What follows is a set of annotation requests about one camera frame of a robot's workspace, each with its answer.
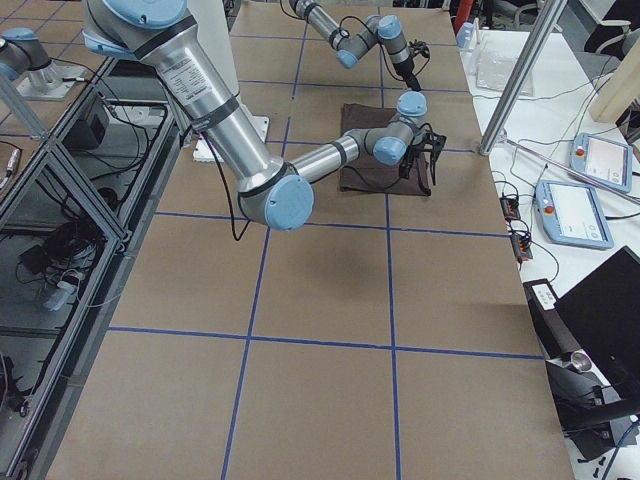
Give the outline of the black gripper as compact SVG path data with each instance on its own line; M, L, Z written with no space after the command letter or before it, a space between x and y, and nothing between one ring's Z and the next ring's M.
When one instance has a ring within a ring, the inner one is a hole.
M395 73L404 80L408 88L413 91L421 90L419 80L414 74L415 64L414 60L411 57L408 57L402 61L393 60L392 65Z
M398 177L402 179L409 179L413 166L420 159L422 154L423 145L421 143L410 145L398 166Z

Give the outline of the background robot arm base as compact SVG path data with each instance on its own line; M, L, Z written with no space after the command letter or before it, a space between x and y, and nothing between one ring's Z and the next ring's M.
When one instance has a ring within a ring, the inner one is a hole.
M11 82L25 74L17 90L27 100L62 101L85 71L83 66L54 61L29 28L1 33L1 74Z

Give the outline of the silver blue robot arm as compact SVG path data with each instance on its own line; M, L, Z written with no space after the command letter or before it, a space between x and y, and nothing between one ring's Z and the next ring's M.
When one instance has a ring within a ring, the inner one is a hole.
M414 58L422 55L429 60L429 47L423 41L408 42L396 15L370 15L364 21L347 16L345 20L354 18L362 25L360 31L351 34L316 1L289 1L289 5L298 19L311 25L328 42L344 68L354 68L370 50L380 46L393 65L395 76L409 89L421 90Z
M86 47L104 56L152 67L189 118L196 133L212 142L234 173L238 205L250 220L290 231L310 217L312 184L363 155L398 164L412 144L423 140L427 100L413 69L413 54L395 15L372 15L356 35L344 30L314 1L293 1L296 17L311 25L351 68L382 45L408 86L396 114L383 128L352 129L337 140L286 162L261 140L197 39L198 24L184 1L87 1Z

